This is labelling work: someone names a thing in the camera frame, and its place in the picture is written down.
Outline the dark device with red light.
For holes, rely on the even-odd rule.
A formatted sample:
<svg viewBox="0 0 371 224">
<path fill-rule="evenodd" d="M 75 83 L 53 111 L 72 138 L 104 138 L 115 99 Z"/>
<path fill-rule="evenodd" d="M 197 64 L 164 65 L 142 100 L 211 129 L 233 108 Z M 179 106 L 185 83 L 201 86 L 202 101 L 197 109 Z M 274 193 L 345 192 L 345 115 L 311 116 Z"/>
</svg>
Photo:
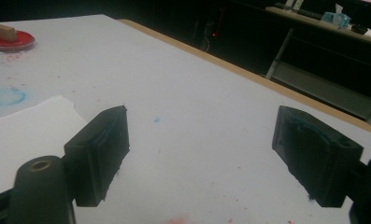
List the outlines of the dark device with red light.
<svg viewBox="0 0 371 224">
<path fill-rule="evenodd" d="M 200 50 L 202 50 L 203 52 L 208 52 L 211 43 L 213 42 L 214 39 L 217 38 L 220 28 L 221 19 L 209 20 L 206 22 L 202 35 Z"/>
</svg>

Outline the dark long object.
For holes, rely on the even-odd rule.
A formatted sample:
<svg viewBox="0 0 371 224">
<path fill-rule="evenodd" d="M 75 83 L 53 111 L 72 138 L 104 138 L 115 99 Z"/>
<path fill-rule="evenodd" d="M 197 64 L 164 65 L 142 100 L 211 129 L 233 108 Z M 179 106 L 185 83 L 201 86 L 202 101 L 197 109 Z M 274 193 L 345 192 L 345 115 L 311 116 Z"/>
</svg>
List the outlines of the dark long object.
<svg viewBox="0 0 371 224">
<path fill-rule="evenodd" d="M 307 11 L 307 10 L 304 10 L 304 9 L 299 9 L 299 10 L 293 11 L 291 7 L 285 6 L 284 4 L 279 3 L 279 2 L 274 3 L 273 7 L 284 9 L 284 10 L 291 11 L 291 12 L 295 12 L 296 14 L 306 16 L 308 18 L 315 19 L 315 20 L 318 20 L 318 21 L 322 18 L 322 14 Z"/>
</svg>

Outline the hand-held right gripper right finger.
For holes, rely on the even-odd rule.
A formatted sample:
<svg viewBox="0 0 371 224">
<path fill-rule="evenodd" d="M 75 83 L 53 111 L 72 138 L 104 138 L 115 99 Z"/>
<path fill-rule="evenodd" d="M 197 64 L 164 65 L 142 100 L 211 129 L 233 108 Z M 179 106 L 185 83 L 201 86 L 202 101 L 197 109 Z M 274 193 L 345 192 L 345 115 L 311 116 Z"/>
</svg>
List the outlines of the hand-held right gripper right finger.
<svg viewBox="0 0 371 224">
<path fill-rule="evenodd" d="M 305 111 L 280 106 L 272 140 L 289 172 L 322 207 L 340 207 L 363 147 Z"/>
</svg>

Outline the white paper sheet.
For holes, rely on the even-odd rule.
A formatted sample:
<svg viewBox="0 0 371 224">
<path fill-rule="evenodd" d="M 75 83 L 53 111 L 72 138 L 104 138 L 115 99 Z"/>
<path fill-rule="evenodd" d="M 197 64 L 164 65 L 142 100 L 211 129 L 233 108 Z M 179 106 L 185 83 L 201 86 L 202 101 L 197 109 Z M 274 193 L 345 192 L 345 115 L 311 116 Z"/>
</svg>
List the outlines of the white paper sheet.
<svg viewBox="0 0 371 224">
<path fill-rule="evenodd" d="M 64 155 L 64 144 L 86 125 L 63 96 L 0 118 L 0 193 L 11 189 L 17 170 L 42 156 Z"/>
</svg>

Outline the wooden stamp block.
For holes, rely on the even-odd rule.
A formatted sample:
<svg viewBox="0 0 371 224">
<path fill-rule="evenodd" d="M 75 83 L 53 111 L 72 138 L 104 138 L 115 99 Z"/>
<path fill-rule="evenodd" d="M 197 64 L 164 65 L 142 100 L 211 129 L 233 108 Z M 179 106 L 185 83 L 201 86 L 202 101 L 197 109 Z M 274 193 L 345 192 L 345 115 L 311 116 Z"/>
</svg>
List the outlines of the wooden stamp block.
<svg viewBox="0 0 371 224">
<path fill-rule="evenodd" d="M 15 42 L 17 40 L 16 30 L 13 27 L 0 24 L 0 40 Z"/>
</svg>

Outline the blue tissue pack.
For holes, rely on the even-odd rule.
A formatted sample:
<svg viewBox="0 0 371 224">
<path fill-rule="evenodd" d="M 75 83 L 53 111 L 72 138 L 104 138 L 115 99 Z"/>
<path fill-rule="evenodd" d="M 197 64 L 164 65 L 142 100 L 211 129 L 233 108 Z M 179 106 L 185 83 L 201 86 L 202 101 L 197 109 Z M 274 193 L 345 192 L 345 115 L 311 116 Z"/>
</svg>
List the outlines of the blue tissue pack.
<svg viewBox="0 0 371 224">
<path fill-rule="evenodd" d="M 350 24 L 351 17 L 342 12 L 343 7 L 335 4 L 332 11 L 326 11 L 321 16 L 321 22 L 325 22 L 334 26 L 337 29 L 346 29 Z"/>
</svg>

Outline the small black object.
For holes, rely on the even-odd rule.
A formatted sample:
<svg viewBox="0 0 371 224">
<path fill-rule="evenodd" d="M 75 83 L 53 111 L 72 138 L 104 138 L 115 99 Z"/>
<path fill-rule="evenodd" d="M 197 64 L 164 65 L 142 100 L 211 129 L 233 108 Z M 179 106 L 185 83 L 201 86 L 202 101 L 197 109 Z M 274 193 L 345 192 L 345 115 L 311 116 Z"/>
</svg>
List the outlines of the small black object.
<svg viewBox="0 0 371 224">
<path fill-rule="evenodd" d="M 364 35 L 368 29 L 362 25 L 359 25 L 359 24 L 354 24 L 352 27 L 351 27 L 351 30 L 352 32 L 356 33 L 356 34 L 359 34 L 359 35 Z"/>
</svg>

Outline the wooden table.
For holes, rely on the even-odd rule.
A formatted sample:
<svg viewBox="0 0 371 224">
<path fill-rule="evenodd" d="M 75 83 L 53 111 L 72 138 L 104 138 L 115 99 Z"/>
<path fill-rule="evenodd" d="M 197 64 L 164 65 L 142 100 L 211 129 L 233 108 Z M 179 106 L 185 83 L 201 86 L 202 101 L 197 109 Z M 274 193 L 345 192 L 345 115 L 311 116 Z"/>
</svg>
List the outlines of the wooden table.
<svg viewBox="0 0 371 224">
<path fill-rule="evenodd" d="M 212 56 L 208 53 L 205 53 L 199 49 L 193 48 L 191 46 L 188 46 L 180 41 L 177 41 L 176 39 L 169 37 L 167 35 L 163 35 L 159 32 L 156 32 L 154 30 L 151 30 L 148 27 L 145 27 L 141 24 L 138 24 L 134 21 L 130 20 L 124 20 L 119 19 L 120 23 L 123 23 L 129 27 L 132 27 L 133 29 L 136 29 L 137 31 L 144 33 L 145 35 L 154 37 L 156 39 L 159 39 L 160 41 L 165 42 L 165 44 L 171 45 L 176 49 L 181 49 L 183 51 L 186 51 L 190 54 L 192 54 L 195 57 L 198 57 L 204 61 L 216 64 L 217 66 L 228 70 L 234 74 L 237 74 L 238 76 L 242 76 L 248 80 L 251 80 L 255 83 L 258 83 L 259 85 L 262 85 L 266 88 L 268 88 L 271 91 L 275 91 L 277 93 L 280 93 L 281 95 L 285 95 L 286 97 L 289 97 L 293 99 L 294 101 L 297 101 L 303 105 L 308 105 L 316 110 L 319 110 L 327 115 L 330 115 L 332 117 L 335 117 L 337 119 L 341 119 L 343 121 L 346 121 L 349 124 L 352 124 L 354 126 L 357 126 L 358 128 L 361 128 L 363 130 L 366 130 L 371 133 L 371 124 L 368 124 L 365 121 L 362 121 L 360 119 L 357 119 L 351 115 L 348 115 L 344 112 L 339 111 L 336 108 L 333 108 L 329 105 L 325 105 L 323 103 L 320 103 L 308 96 L 305 96 L 304 94 L 298 93 L 296 91 L 290 90 L 286 87 L 283 87 L 271 80 L 268 80 L 264 77 L 258 76 L 250 71 L 247 71 L 243 68 L 240 68 L 234 64 L 228 63 L 222 59 L 219 59 L 215 56 Z"/>
</svg>

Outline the white frame desk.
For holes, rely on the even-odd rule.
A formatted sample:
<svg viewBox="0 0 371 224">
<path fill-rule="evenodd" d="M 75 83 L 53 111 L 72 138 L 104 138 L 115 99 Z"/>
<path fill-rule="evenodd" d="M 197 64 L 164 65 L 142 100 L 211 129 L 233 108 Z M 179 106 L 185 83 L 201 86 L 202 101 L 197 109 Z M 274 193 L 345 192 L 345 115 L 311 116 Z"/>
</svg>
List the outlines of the white frame desk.
<svg viewBox="0 0 371 224">
<path fill-rule="evenodd" d="M 338 35 L 339 37 L 362 41 L 363 43 L 371 43 L 370 36 L 355 34 L 348 28 L 338 29 L 327 22 L 318 21 L 278 7 L 267 7 L 265 10 L 272 15 L 281 17 L 282 19 L 305 25 L 307 28 L 317 28 L 320 31 Z M 289 43 L 292 39 L 295 40 L 295 37 L 293 36 L 294 32 L 295 28 L 291 27 L 265 77 L 284 83 L 295 88 L 297 91 L 301 91 L 322 101 L 325 104 L 334 105 L 338 109 L 350 113 L 352 116 L 363 119 L 365 122 L 371 124 L 371 97 L 366 96 L 363 93 L 357 93 L 356 91 L 339 84 L 335 84 L 333 81 L 329 81 L 326 78 L 318 77 L 317 75 L 308 72 L 306 69 L 301 69 L 282 60 L 282 56 Z"/>
</svg>

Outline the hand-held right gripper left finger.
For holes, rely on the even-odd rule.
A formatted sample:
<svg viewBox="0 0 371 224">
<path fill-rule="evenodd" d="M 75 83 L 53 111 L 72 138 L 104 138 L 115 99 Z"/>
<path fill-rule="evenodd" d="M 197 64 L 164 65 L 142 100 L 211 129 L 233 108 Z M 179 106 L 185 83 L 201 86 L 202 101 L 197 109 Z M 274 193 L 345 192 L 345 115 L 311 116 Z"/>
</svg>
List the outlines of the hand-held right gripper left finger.
<svg viewBox="0 0 371 224">
<path fill-rule="evenodd" d="M 129 149 L 124 105 L 100 112 L 64 145 L 64 167 L 77 206 L 96 207 Z"/>
</svg>

